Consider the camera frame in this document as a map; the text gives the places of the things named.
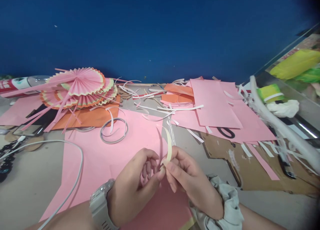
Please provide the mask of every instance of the gray scrunchie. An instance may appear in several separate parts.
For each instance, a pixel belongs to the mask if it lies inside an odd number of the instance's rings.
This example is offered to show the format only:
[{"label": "gray scrunchie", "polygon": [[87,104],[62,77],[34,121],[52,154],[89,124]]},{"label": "gray scrunchie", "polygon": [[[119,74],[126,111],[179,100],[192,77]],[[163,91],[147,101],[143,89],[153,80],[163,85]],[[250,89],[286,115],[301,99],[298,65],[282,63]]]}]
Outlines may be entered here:
[{"label": "gray scrunchie", "polygon": [[193,216],[197,219],[199,227],[202,230],[241,230],[244,218],[239,208],[237,190],[221,181],[216,175],[208,175],[208,179],[223,199],[224,216],[220,220],[214,220],[189,201],[189,206]]}]

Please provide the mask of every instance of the paper fan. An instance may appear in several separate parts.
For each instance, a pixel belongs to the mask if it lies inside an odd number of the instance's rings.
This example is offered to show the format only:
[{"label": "paper fan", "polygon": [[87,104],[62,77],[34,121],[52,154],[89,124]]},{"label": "paper fan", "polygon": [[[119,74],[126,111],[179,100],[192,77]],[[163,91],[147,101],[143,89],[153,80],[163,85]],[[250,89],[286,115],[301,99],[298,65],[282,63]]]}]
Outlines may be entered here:
[{"label": "paper fan", "polygon": [[104,99],[102,102],[100,102],[97,105],[104,105],[108,102],[110,102],[110,99],[114,99],[117,96],[118,88],[116,86],[113,86],[107,93],[105,93],[105,96],[109,99]]},{"label": "paper fan", "polygon": [[104,75],[94,68],[82,68],[74,69],[56,75],[48,79],[48,83],[58,81],[66,77],[75,77],[74,80],[61,83],[61,86],[69,91],[69,95],[88,95],[100,91],[105,83],[106,79]]},{"label": "paper fan", "polygon": [[[56,91],[55,97],[58,101],[64,100],[64,98],[67,97],[67,94],[68,94],[67,90]],[[66,108],[66,107],[70,108],[71,106],[78,105],[78,108],[81,109],[81,108],[86,108],[90,106],[95,106],[96,104],[100,103],[103,100],[104,100],[103,97],[98,96],[96,94],[81,95],[81,96],[73,95],[67,100],[66,105],[63,108]]]},{"label": "paper fan", "polygon": [[102,87],[102,89],[100,91],[98,91],[98,93],[103,94],[103,93],[109,91],[113,87],[113,84],[114,84],[113,78],[106,78],[106,82],[105,82],[104,86]]},{"label": "paper fan", "polygon": [[[40,93],[40,99],[41,101],[44,103],[45,106],[47,107],[51,107],[53,109],[56,109],[58,110],[60,107],[61,107],[61,104],[55,104],[57,102],[62,102],[62,99],[60,99],[57,95],[58,93],[61,92],[61,91],[57,91],[57,90],[42,90],[41,93]],[[69,98],[67,100],[67,102],[65,103],[65,105],[63,106],[63,109],[66,109],[66,108],[70,108],[74,105],[76,105],[78,102],[78,100],[74,99],[74,98]]]}]

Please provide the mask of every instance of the table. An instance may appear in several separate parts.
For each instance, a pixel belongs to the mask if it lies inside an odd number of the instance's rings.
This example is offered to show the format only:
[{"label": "table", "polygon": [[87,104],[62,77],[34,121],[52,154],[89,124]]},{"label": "table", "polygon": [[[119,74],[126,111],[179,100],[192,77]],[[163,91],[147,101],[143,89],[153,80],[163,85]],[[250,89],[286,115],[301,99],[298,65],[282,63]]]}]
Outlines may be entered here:
[{"label": "table", "polygon": [[[139,86],[139,94],[144,94]],[[9,109],[10,100],[0,99],[0,115]],[[157,108],[153,99],[142,101],[141,105]],[[138,111],[132,98],[123,104],[124,109]],[[150,110],[151,115],[164,114]],[[62,131],[45,133],[46,140],[64,139]],[[208,159],[202,144],[182,127],[173,125],[176,144],[188,152],[200,164],[205,174],[214,173],[223,181],[236,186],[236,181],[226,161]],[[6,145],[0,135],[0,147]],[[63,143],[47,143],[34,152],[21,152],[16,155],[13,169],[7,179],[0,183],[0,229],[24,229],[39,221],[61,184]],[[286,192],[240,191],[242,204],[262,216],[286,227],[287,229],[309,229],[318,218],[317,199]]]}]

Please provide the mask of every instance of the scissors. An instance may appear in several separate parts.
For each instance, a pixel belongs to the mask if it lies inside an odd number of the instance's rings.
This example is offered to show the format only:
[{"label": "scissors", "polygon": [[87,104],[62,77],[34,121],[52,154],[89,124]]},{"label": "scissors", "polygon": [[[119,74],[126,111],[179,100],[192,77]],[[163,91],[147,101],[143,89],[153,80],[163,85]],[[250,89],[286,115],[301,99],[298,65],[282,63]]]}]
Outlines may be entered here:
[{"label": "scissors", "polygon": [[217,127],[218,131],[225,137],[227,138],[234,138],[236,135],[234,134],[234,132],[232,132],[229,128],[227,127]]}]

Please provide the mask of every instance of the blue wall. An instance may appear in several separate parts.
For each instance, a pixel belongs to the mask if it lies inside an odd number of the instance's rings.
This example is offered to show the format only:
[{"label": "blue wall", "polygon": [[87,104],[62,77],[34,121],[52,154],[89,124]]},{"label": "blue wall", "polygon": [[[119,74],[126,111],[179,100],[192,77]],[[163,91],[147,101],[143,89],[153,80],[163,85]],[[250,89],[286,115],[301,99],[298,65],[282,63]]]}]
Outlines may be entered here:
[{"label": "blue wall", "polygon": [[241,83],[317,21],[308,0],[0,0],[0,73]]}]

